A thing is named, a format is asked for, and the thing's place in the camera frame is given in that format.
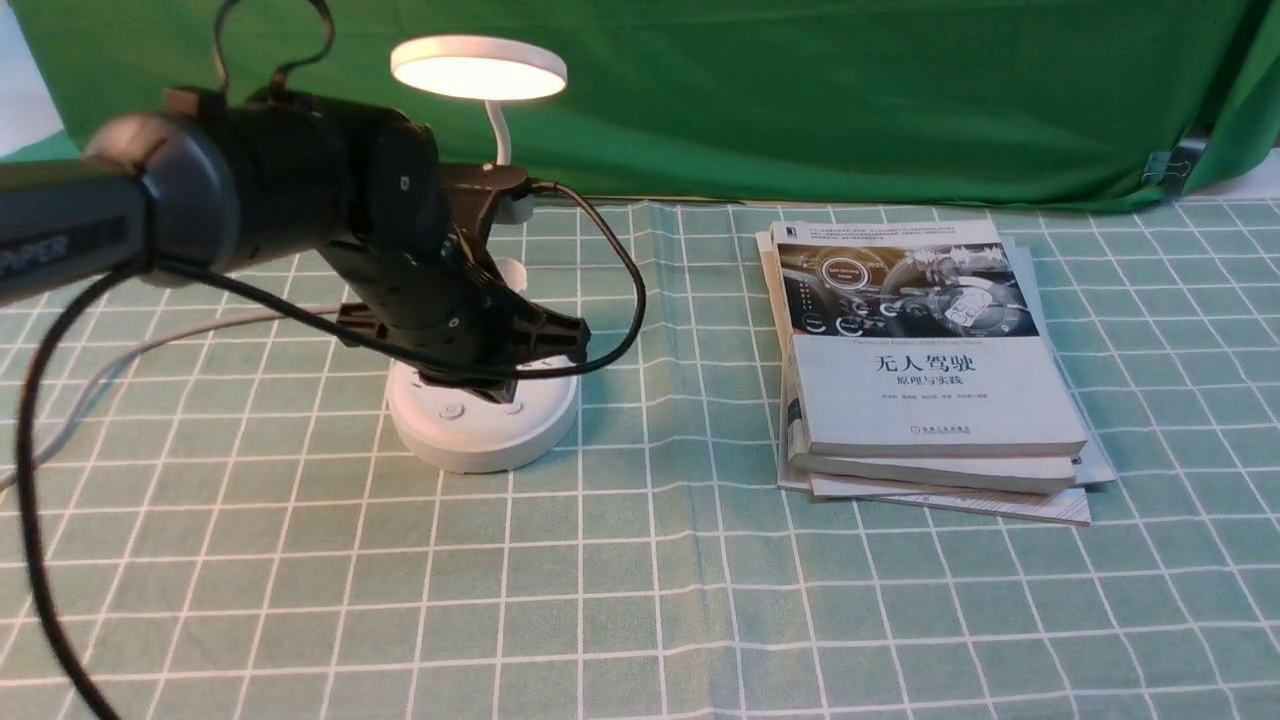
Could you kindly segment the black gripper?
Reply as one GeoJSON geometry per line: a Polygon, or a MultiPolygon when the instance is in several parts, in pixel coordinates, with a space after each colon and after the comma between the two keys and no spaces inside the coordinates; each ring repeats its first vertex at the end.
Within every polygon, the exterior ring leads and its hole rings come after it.
{"type": "Polygon", "coordinates": [[[319,254],[378,320],[378,340],[430,359],[410,363],[428,387],[511,404],[513,364],[588,360],[591,332],[582,318],[526,300],[495,266],[472,264],[451,240],[444,252],[335,241],[319,254]],[[476,366],[498,366],[506,377],[480,377],[476,366]]]}

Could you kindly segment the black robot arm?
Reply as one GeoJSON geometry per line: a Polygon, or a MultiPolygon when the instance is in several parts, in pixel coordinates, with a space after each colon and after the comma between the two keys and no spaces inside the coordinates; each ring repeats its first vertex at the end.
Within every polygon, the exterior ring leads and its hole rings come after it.
{"type": "Polygon", "coordinates": [[[298,322],[507,404],[534,363],[584,363],[591,337],[512,290],[486,249],[499,201],[532,190],[524,170],[443,163],[390,108],[169,88],[164,111],[111,119],[77,160],[3,167],[3,304],[122,268],[227,284],[316,251],[356,304],[298,322]]]}

